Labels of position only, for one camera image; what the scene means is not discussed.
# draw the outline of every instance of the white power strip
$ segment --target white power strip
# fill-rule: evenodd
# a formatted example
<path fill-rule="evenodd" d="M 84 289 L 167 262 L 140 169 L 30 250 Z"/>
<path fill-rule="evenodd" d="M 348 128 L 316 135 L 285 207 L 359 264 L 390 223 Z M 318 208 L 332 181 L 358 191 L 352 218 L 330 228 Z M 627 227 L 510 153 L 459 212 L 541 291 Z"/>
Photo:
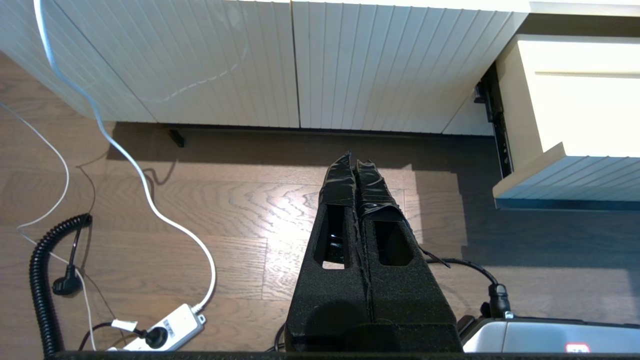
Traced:
<path fill-rule="evenodd" d="M 167 315 L 166 318 L 160 320 L 152 326 L 148 331 L 155 327 L 162 327 L 167 330 L 168 336 L 166 343 L 159 348 L 150 348 L 144 339 L 137 338 L 124 347 L 128 351 L 173 351 L 178 350 L 186 344 L 202 329 L 206 319 L 204 315 L 196 315 L 191 312 L 191 308 L 187 304 L 178 307 L 174 312 Z"/>

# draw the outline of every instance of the thin white wire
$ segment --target thin white wire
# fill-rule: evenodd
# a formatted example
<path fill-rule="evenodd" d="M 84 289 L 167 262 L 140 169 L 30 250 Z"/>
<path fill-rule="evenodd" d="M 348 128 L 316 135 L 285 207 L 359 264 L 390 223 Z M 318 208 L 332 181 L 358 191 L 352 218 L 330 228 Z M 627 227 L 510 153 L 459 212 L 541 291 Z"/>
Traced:
<path fill-rule="evenodd" d="M 140 177 L 140 181 L 142 182 L 142 186 L 145 189 L 145 195 L 147 196 L 147 202 L 149 203 L 149 207 L 151 207 L 151 210 L 153 210 L 156 216 L 159 217 L 160 220 L 166 222 L 167 224 L 175 227 L 176 229 L 188 235 L 191 239 L 193 239 L 193 241 L 195 241 L 200 246 L 200 248 L 202 248 L 202 251 L 204 251 L 205 255 L 207 256 L 207 259 L 209 260 L 209 265 L 211 266 L 211 282 L 209 284 L 209 289 L 207 290 L 207 293 L 202 299 L 202 301 L 191 308 L 191 311 L 194 314 L 199 313 L 200 310 L 202 310 L 202 308 L 206 305 L 206 303 L 211 298 L 211 295 L 213 294 L 213 289 L 216 285 L 216 265 L 214 264 L 213 257 L 211 256 L 209 249 L 207 249 L 206 245 L 204 245 L 202 240 L 200 240 L 189 229 L 167 218 L 166 216 L 162 215 L 160 211 L 158 211 L 158 209 L 156 208 L 156 205 L 154 205 L 153 199 L 151 198 L 151 193 L 149 192 L 147 180 L 142 172 L 142 169 L 140 169 L 140 166 L 138 166 L 138 163 L 136 162 L 136 160 L 134 160 L 131 157 L 131 155 L 129 155 L 129 153 L 125 149 L 123 149 L 122 146 L 120 146 L 119 143 L 117 143 L 112 137 L 110 137 L 109 133 L 107 133 L 107 131 L 104 129 L 104 123 L 102 122 L 102 117 L 100 115 L 98 104 L 95 102 L 95 100 L 93 100 L 93 97 L 91 97 L 84 89 L 82 89 L 80 86 L 78 86 L 73 81 L 69 80 L 66 76 L 64 76 L 64 74 L 62 74 L 62 71 L 60 71 L 60 68 L 58 68 L 58 64 L 56 63 L 56 59 L 53 55 L 53 50 L 51 49 L 51 43 L 49 42 L 49 36 L 47 34 L 47 26 L 44 19 L 44 11 L 42 9 L 41 0 L 33 0 L 33 7 L 35 9 L 36 21 L 38 23 L 38 30 L 40 31 L 40 39 L 42 40 L 42 46 L 44 47 L 44 51 L 45 51 L 45 54 L 47 55 L 47 60 L 49 61 L 51 70 L 53 70 L 53 72 L 58 77 L 58 79 L 62 80 L 62 82 L 67 84 L 70 88 L 75 90 L 80 95 L 82 95 L 87 100 L 87 102 L 89 102 L 89 105 L 93 110 L 93 114 L 95 115 L 95 120 L 98 123 L 98 128 L 100 129 L 100 132 L 102 133 L 104 138 L 107 139 L 107 141 L 111 145 L 113 145 L 113 147 L 118 149 L 118 151 L 120 151 L 120 153 L 124 155 L 124 157 L 127 158 L 127 160 L 129 160 L 131 165 L 136 169 L 136 172 Z"/>
<path fill-rule="evenodd" d="M 44 215 L 42 215 L 41 217 L 37 218 L 34 221 L 19 225 L 16 230 L 18 231 L 18 233 L 20 235 L 22 235 L 23 238 L 27 239 L 30 243 L 32 243 L 33 245 L 38 245 L 38 243 L 34 240 L 32 240 L 29 236 L 27 236 L 27 234 L 25 234 L 22 231 L 22 228 L 27 227 L 27 226 L 31 226 L 33 224 L 36 224 L 37 222 L 41 221 L 42 219 L 44 219 L 45 217 L 48 217 L 49 214 L 51 214 L 57 207 L 58 205 L 60 205 L 60 203 L 62 202 L 62 199 L 65 198 L 65 195 L 67 194 L 67 189 L 69 188 L 69 167 L 67 166 L 67 162 L 65 161 L 65 159 L 62 157 L 62 155 L 60 154 L 60 152 L 53 146 L 51 145 L 50 142 L 47 141 L 47 139 L 44 138 L 44 136 L 42 136 L 42 134 L 40 134 L 40 132 L 38 130 L 36 130 L 35 127 L 33 127 L 31 124 L 29 124 L 29 122 L 27 122 L 27 120 L 24 120 L 20 115 L 18 115 L 18 113 L 16 113 L 15 111 L 13 111 L 9 106 L 5 105 L 4 103 L 0 102 L 0 106 L 2 106 L 3 108 L 5 108 L 7 111 L 9 111 L 14 117 L 18 118 L 20 121 L 22 121 L 25 125 L 27 125 L 29 128 L 31 128 L 31 130 L 33 130 L 34 133 L 36 133 L 36 135 L 38 135 L 39 138 L 42 139 L 42 141 L 44 141 L 50 148 L 51 150 L 53 150 L 53 152 L 56 153 L 56 155 L 58 155 L 58 157 L 60 158 L 60 161 L 62 162 L 62 165 L 65 167 L 65 173 L 67 176 L 67 180 L 65 181 L 65 190 L 62 192 L 62 195 L 60 196 L 60 199 L 58 199 L 58 201 L 55 203 L 55 205 L 49 209 L 49 211 L 47 211 Z M 64 260 L 63 258 L 59 257 L 58 255 L 54 254 L 53 252 L 49 253 L 51 256 L 53 256 L 54 258 L 62 261 L 65 264 L 69 264 L 69 262 L 67 260 Z M 93 340 L 93 324 L 91 321 L 91 307 L 89 306 L 89 298 L 87 297 L 86 294 L 86 286 L 84 285 L 84 279 L 82 278 L 82 274 L 80 274 L 80 272 L 78 271 L 78 269 L 76 269 L 76 274 L 78 276 L 78 279 L 80 279 L 80 282 L 82 283 L 82 289 L 83 289 L 83 293 L 84 293 L 84 303 L 86 304 L 86 312 L 87 312 L 87 316 L 89 318 L 89 333 L 91 334 L 91 346 L 93 347 L 93 350 L 95 351 L 95 341 Z"/>

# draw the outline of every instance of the wooden floor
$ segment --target wooden floor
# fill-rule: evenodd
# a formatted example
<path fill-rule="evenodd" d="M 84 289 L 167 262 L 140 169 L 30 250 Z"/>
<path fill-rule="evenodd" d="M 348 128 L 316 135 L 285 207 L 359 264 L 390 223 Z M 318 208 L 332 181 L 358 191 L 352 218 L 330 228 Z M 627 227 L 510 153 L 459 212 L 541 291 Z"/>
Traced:
<path fill-rule="evenodd" d="M 90 277 L 93 322 L 114 315 L 148 327 L 209 283 L 198 246 L 157 219 L 134 170 L 44 86 L 0 56 L 0 101 L 30 121 L 64 155 L 67 197 L 28 229 L 41 237 L 83 213 L 93 199 L 93 234 L 79 250 Z M 154 125 L 109 124 L 109 131 L 153 179 L 157 207 L 194 231 L 218 269 L 204 309 L 203 333 L 184 350 L 264 350 L 285 320 L 314 221 L 327 166 L 346 150 L 371 159 L 425 248 L 490 269 L 509 288 L 520 315 L 640 322 L 640 215 L 497 211 L 499 180 L 491 138 L 313 135 L 274 131 L 185 130 L 178 149 Z M 41 356 L 28 285 L 33 246 L 15 227 L 46 212 L 60 196 L 63 168 L 31 130 L 0 109 L 0 358 Z M 66 258 L 71 239 L 56 248 Z M 488 283 L 466 268 L 432 267 L 457 316 L 479 314 Z M 64 264 L 52 259 L 51 280 Z M 87 330 L 82 296 L 55 297 L 67 349 Z M 95 334 L 99 348 L 119 339 Z"/>

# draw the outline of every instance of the coiled cord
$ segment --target coiled cord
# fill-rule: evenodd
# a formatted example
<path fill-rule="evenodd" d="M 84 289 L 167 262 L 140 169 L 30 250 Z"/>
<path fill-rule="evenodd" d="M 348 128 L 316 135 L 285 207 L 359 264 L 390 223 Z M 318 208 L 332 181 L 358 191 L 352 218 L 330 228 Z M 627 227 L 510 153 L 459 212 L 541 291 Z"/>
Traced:
<path fill-rule="evenodd" d="M 82 226 L 89 226 L 92 220 L 91 215 L 82 214 L 61 222 L 49 230 L 38 242 L 31 255 L 29 284 L 31 285 L 31 297 L 33 298 L 33 307 L 40 328 L 40 339 L 45 357 L 64 350 L 62 333 L 51 298 L 49 285 L 49 258 L 51 255 L 49 253 L 66 235 Z"/>

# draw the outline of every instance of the cabinet leg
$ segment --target cabinet leg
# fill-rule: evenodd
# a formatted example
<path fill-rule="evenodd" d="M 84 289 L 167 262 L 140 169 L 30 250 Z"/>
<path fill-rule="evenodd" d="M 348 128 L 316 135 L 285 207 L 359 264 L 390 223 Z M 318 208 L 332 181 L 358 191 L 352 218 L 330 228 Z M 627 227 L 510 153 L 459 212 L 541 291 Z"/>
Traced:
<path fill-rule="evenodd" d="M 184 138 L 176 129 L 169 130 L 169 137 L 178 147 L 184 147 Z"/>

